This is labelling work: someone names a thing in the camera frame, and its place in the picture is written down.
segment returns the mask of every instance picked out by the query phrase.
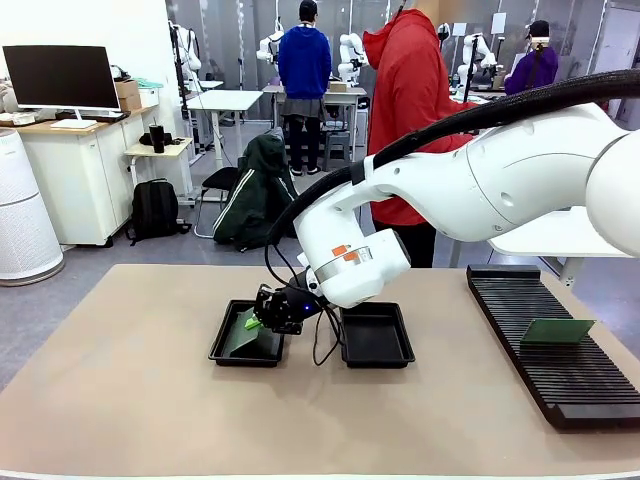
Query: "slotted black rack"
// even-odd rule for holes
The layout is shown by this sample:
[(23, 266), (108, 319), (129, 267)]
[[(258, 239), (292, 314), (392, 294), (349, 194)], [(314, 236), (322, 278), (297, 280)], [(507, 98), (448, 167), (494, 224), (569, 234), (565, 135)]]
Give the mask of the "slotted black rack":
[(469, 288), (538, 407), (558, 429), (640, 427), (640, 393), (586, 336), (578, 345), (520, 345), (535, 318), (573, 318), (537, 267), (469, 266)]

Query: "purple jacket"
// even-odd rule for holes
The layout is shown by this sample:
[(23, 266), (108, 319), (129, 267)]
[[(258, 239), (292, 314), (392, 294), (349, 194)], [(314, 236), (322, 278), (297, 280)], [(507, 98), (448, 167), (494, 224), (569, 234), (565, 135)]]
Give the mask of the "purple jacket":
[[(505, 80), (504, 89), (507, 95), (515, 95), (527, 89), (529, 77), (533, 70), (535, 55), (536, 52), (531, 52), (520, 60), (518, 65), (516, 65), (513, 75)], [(551, 85), (558, 71), (558, 55), (551, 47), (544, 49), (539, 62), (540, 64), (538, 65), (536, 76), (533, 80), (533, 88)]]

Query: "red jacket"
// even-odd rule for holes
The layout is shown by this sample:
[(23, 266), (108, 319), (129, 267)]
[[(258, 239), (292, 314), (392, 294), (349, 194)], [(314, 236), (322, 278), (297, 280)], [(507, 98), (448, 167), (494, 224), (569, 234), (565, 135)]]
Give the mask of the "red jacket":
[[(365, 32), (364, 47), (378, 71), (371, 110), (368, 154), (378, 153), (414, 130), (472, 106), (449, 99), (449, 76), (431, 21), (418, 10), (407, 10), (374, 34)], [(420, 149), (445, 153), (471, 139), (451, 135)], [(400, 198), (372, 203), (373, 219), (387, 225), (424, 223)]]

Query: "black chair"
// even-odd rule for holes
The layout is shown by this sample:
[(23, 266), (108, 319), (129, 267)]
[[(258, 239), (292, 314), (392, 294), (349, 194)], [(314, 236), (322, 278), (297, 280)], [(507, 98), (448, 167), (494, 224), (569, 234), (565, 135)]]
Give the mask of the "black chair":
[(198, 218), (196, 219), (196, 225), (193, 229), (193, 233), (196, 237), (200, 238), (213, 238), (213, 235), (202, 235), (198, 232), (198, 225), (200, 224), (200, 214), (202, 213), (202, 204), (204, 203), (204, 196), (211, 189), (220, 190), (220, 212), (222, 212), (222, 206), (226, 201), (224, 194), (227, 194), (227, 200), (229, 192), (233, 188), (236, 179), (238, 178), (238, 169), (236, 167), (224, 167), (218, 170), (216, 173), (202, 182), (202, 195), (200, 197), (200, 208), (198, 209)]

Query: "gray wall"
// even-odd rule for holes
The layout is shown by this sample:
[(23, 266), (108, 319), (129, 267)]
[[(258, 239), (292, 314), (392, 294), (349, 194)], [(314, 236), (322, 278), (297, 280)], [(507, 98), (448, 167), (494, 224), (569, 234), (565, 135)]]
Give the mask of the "gray wall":
[[(484, 32), (491, 44), (491, 20), (495, 12), (507, 12), (507, 25), (500, 63), (510, 70), (516, 53), (526, 47), (526, 26), (532, 19), (548, 20), (551, 24), (551, 44), (561, 55), (558, 79), (587, 73), (589, 58), (596, 42), (603, 2), (605, 0), (441, 0), (440, 20), (468, 23), (467, 33)], [(204, 79), (207, 73), (225, 82), (224, 88), (237, 89), (240, 84), (238, 57), (240, 37), (236, 0), (166, 0), (170, 18), (187, 28), (193, 28), (200, 41)], [(629, 0), (640, 3), (640, 0)], [(401, 0), (391, 0), (391, 13)], [(271, 65), (257, 61), (255, 51), (262, 38), (273, 33), (274, 0), (242, 0), (244, 25), (244, 88), (262, 89), (276, 72)], [(375, 31), (386, 20), (387, 0), (354, 0), (352, 31), (362, 35)], [(349, 31), (349, 0), (318, 0), (318, 29), (327, 35), (332, 45), (334, 73), (340, 63), (340, 35)], [(298, 23), (299, 0), (280, 0), (280, 16), (285, 29)], [(450, 68), (454, 60), (455, 40), (447, 40), (443, 56)], [(455, 52), (454, 70), (462, 63), (462, 42)], [(373, 92), (375, 72), (364, 68), (362, 86)], [(249, 112), (250, 118), (270, 117), (268, 98)]]

